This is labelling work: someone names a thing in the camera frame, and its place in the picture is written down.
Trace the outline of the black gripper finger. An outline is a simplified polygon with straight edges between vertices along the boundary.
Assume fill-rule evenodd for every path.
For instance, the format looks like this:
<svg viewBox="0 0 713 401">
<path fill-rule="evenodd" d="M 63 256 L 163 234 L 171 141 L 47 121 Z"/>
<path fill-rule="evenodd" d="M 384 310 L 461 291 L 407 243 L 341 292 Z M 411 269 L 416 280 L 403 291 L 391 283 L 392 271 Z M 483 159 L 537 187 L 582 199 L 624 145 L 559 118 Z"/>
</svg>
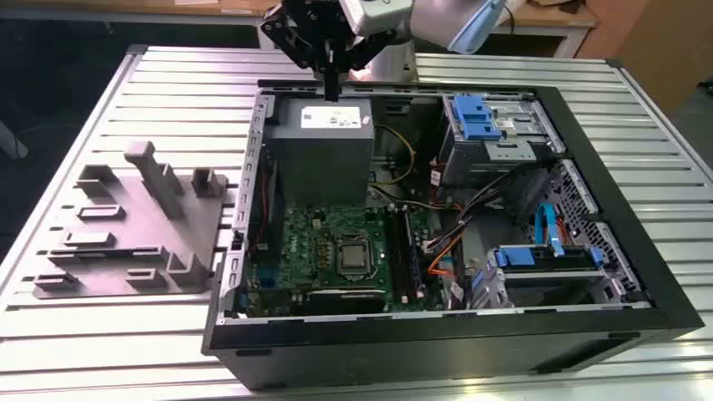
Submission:
<svg viewBox="0 0 713 401">
<path fill-rule="evenodd" d="M 267 11 L 260 31 L 288 55 L 297 67 L 312 69 L 315 77 L 323 81 L 324 99 L 332 102 L 331 46 L 325 43 L 321 47 L 316 47 L 300 38 L 296 25 L 283 8 L 271 8 Z"/>
<path fill-rule="evenodd" d="M 384 35 L 371 35 L 351 48 L 341 43 L 340 47 L 332 50 L 332 101 L 339 101 L 344 75 L 351 70 L 361 70 L 369 61 L 384 49 Z"/>
</svg>

